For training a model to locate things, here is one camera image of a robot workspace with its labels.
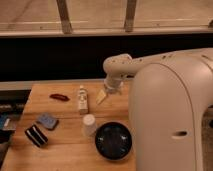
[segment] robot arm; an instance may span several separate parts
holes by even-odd
[[[104,71],[107,73],[104,81],[105,88],[109,93],[114,93],[119,89],[124,78],[135,76],[142,67],[171,55],[171,53],[165,53],[136,59],[132,59],[129,54],[109,57],[103,64]]]
[[[129,117],[137,171],[204,171],[201,123],[213,105],[213,49],[176,51],[104,62],[105,87],[135,76]]]

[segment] striped object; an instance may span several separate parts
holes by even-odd
[[[39,148],[46,144],[48,141],[47,137],[36,125],[32,125],[28,129],[26,129],[25,134],[33,142],[33,144]]]

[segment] wooden table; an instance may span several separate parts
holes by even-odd
[[[99,126],[117,121],[129,127],[128,82],[121,94],[110,95],[100,105],[95,100],[103,86],[101,81],[35,84],[12,138],[3,171],[135,171],[132,150],[124,159],[112,162],[97,152],[94,137],[83,136],[82,115],[77,110],[77,90],[81,84],[88,90],[90,113],[95,115]],[[50,99],[52,93],[67,95],[70,101]],[[49,139],[45,148],[37,148],[27,139],[24,130],[44,112],[58,118],[59,124],[54,131],[37,124]]]

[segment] white bottle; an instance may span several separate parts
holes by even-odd
[[[78,90],[78,111],[80,114],[87,114],[89,112],[87,90],[82,85]]]

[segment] white cup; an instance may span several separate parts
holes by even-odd
[[[83,117],[83,134],[86,136],[94,135],[97,130],[95,117],[92,114],[87,114]]]

